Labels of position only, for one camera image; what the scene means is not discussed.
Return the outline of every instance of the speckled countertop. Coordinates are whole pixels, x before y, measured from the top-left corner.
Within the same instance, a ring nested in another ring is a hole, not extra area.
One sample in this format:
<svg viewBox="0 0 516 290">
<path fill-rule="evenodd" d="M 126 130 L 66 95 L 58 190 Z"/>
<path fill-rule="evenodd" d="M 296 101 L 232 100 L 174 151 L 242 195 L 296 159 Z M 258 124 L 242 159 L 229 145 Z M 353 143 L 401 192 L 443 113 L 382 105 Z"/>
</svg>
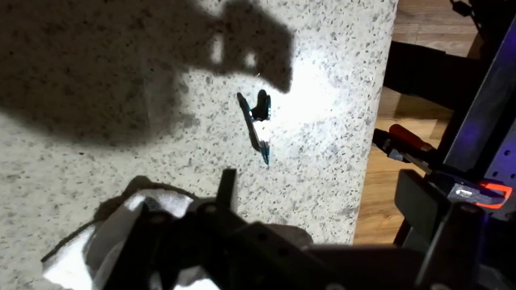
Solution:
<svg viewBox="0 0 516 290">
<path fill-rule="evenodd" d="M 350 243 L 395 0 L 0 3 L 0 285 L 135 175 Z M 237 105 L 272 96 L 271 167 Z"/>
</svg>

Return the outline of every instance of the granite countertop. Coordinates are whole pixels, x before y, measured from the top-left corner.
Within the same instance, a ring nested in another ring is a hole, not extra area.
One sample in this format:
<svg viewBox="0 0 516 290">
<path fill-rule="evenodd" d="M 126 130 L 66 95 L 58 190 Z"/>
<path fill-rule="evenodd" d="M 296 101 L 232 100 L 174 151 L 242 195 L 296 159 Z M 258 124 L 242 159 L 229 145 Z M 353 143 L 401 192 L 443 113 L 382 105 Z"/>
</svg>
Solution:
<svg viewBox="0 0 516 290">
<path fill-rule="evenodd" d="M 353 238 L 396 0 L 48 0 L 0 5 L 0 285 L 135 175 L 316 241 Z M 237 92 L 271 106 L 271 166 Z"/>
</svg>

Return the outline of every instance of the wooden floor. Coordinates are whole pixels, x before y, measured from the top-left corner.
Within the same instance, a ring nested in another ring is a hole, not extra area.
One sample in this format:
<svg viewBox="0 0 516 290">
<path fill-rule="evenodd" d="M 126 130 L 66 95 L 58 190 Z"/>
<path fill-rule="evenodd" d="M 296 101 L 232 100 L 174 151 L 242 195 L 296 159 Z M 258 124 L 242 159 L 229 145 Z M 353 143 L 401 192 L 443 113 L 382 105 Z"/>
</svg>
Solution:
<svg viewBox="0 0 516 290">
<path fill-rule="evenodd" d="M 393 40 L 467 55 L 475 37 L 469 18 L 456 14 L 448 0 L 400 0 Z M 384 88 L 375 127 L 401 124 L 432 145 L 438 145 L 451 111 L 417 96 Z M 358 216 L 355 243 L 392 243 L 401 216 L 393 204 L 398 171 L 413 167 L 371 150 Z"/>
</svg>

